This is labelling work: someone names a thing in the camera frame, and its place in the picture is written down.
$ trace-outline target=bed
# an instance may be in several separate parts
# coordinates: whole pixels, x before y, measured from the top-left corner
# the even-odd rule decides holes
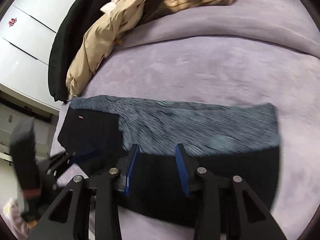
[[[287,239],[296,240],[307,239],[303,231],[320,204],[319,91],[320,33],[300,0],[236,0],[227,7],[187,9],[129,31],[81,97],[272,103],[282,154],[271,213]],[[60,109],[51,155],[63,150],[58,135],[68,107]],[[191,228],[123,208],[119,214],[123,239],[193,237]]]

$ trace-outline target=blue gripper pad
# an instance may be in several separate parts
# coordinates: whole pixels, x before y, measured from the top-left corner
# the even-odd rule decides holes
[[[73,156],[71,159],[71,163],[79,164],[87,160],[90,160],[91,158],[98,157],[100,155],[100,151],[98,149],[94,149],[90,152]]]
[[[182,185],[182,190],[186,197],[190,197],[190,187],[189,187],[189,174],[185,164],[185,158],[188,157],[186,150],[182,143],[176,146],[176,163],[179,171],[179,177]]]
[[[136,157],[137,157],[137,154],[140,153],[140,147],[139,145],[135,144],[135,145],[132,145],[130,151],[133,150],[134,153],[133,153],[133,156],[132,156],[132,160],[131,160],[131,163],[130,163],[130,166],[129,166],[129,170],[128,170],[128,173],[127,173],[127,183],[126,183],[126,187],[125,187],[125,195],[128,197],[129,196],[129,193],[130,193],[130,190],[131,190],[131,178],[132,178],[132,174],[133,174],[133,168],[134,168],[134,162],[136,160]]]

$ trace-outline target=wardrobe door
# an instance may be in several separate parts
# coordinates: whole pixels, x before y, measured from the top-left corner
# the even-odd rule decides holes
[[[15,0],[13,5],[57,32],[75,0]]]
[[[1,37],[46,64],[55,35],[54,31],[14,6],[0,22]]]

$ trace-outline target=beige jacket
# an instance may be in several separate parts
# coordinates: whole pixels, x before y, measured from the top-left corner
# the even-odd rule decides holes
[[[145,0],[112,0],[101,8],[105,14],[85,33],[66,79],[68,99],[79,96],[103,58],[110,55],[114,40],[138,23]]]

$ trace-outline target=white wardrobe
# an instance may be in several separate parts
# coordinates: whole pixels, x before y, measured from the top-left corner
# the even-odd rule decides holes
[[[55,35],[75,0],[15,0],[0,21],[0,90],[57,115],[48,89]]]

